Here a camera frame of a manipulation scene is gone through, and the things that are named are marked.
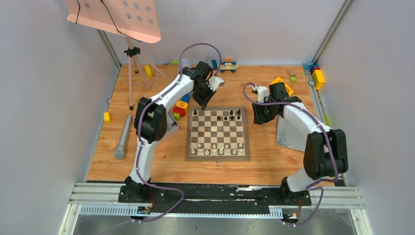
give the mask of black cable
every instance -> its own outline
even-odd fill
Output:
[[[110,15],[111,21],[113,22],[113,24],[114,24],[114,26],[115,26],[115,29],[117,30],[117,32],[118,32],[118,33],[120,33],[120,34],[122,34],[122,35],[124,35],[124,36],[127,36],[127,37],[129,37],[129,38],[132,38],[132,39],[134,39],[134,40],[137,40],[137,41],[139,41],[139,42],[142,42],[142,41],[140,41],[140,40],[138,40],[138,39],[135,39],[135,38],[131,37],[130,35],[127,35],[127,34],[125,34],[125,33],[121,32],[121,31],[119,31],[119,30],[118,30],[118,27],[117,27],[117,26],[116,26],[116,24],[115,24],[115,21],[114,21],[114,19],[113,19],[112,15],[111,15],[111,13],[110,13],[110,11],[108,10],[107,5],[105,5],[105,3],[104,3],[104,1],[103,1],[103,0],[100,0],[100,1],[101,1],[101,3],[105,6],[105,9],[107,9],[108,15]]]
[[[76,0],[76,1],[78,2],[78,14],[76,15],[76,21],[75,21],[75,24],[77,24],[77,23],[78,23],[79,12],[81,11],[81,4],[79,4],[79,1],[78,1],[78,0]]]

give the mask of wooden table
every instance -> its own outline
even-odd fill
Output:
[[[127,156],[124,160],[114,158],[114,150],[128,114],[135,116],[136,110],[129,110],[128,70],[123,66],[119,74],[108,112],[112,116],[111,123],[104,123],[88,172],[88,180],[123,181],[133,167],[137,149],[137,137],[132,127],[128,143]],[[170,78],[177,75],[177,66],[159,66]],[[297,72],[297,82],[290,83],[287,69]],[[255,184],[279,185],[281,179],[295,173],[302,167],[303,152],[278,146],[276,141],[277,119],[263,124],[254,125],[254,113],[251,103],[243,96],[242,87],[247,82],[268,86],[280,76],[294,90],[307,109],[314,113],[313,103],[302,67],[275,66],[240,66],[236,73],[226,71],[219,73],[226,83],[220,87],[209,102],[209,107],[243,106],[247,111],[251,160],[249,162],[187,162],[184,157],[187,132],[187,116],[178,123],[180,132],[174,137],[160,143],[154,155],[152,165],[152,182],[180,183],[215,183],[215,184]],[[138,74],[133,78],[140,80]],[[158,78],[149,89],[134,87],[135,108],[137,101],[145,96],[157,94],[170,82]],[[250,97],[256,95],[249,90]],[[197,106],[194,100],[190,106]]]

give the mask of yellow box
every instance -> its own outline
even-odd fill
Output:
[[[111,115],[110,113],[106,112],[104,113],[104,122],[110,123],[111,122]]]
[[[288,95],[292,95],[294,93],[293,89],[291,89],[287,83],[285,83],[282,78],[277,77],[272,83],[270,83],[270,85],[277,83],[277,82],[283,82],[285,84],[285,88],[287,89]]]
[[[181,100],[177,101],[176,106],[183,108],[186,112],[189,111],[189,105],[184,101],[181,101]]]
[[[153,77],[153,74],[151,73],[150,66],[146,65],[146,66],[144,66],[144,68],[145,68],[145,72],[147,74],[147,77]]]
[[[324,86],[324,77],[321,70],[314,70],[311,75],[314,83],[316,84],[316,90],[320,90]]]

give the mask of gray wall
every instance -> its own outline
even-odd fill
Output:
[[[347,179],[376,235],[413,234],[415,2],[357,0],[320,62],[330,123],[347,135]]]
[[[57,234],[117,69],[63,1],[0,8],[0,234]]]
[[[343,0],[156,0],[161,40],[135,45],[159,64],[178,59],[185,47],[198,42],[213,44],[223,57],[239,64],[310,62],[342,3]],[[115,34],[109,37],[121,62],[127,64],[125,39]],[[203,46],[188,51],[185,58],[198,62],[217,55]]]

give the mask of pink panel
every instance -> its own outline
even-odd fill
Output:
[[[68,8],[68,20],[76,22],[78,2],[64,0]],[[118,27],[128,36],[147,43],[156,43],[161,39],[154,0],[103,0]],[[79,0],[81,10],[78,24],[83,24],[110,33],[117,32],[110,15],[100,0]]]

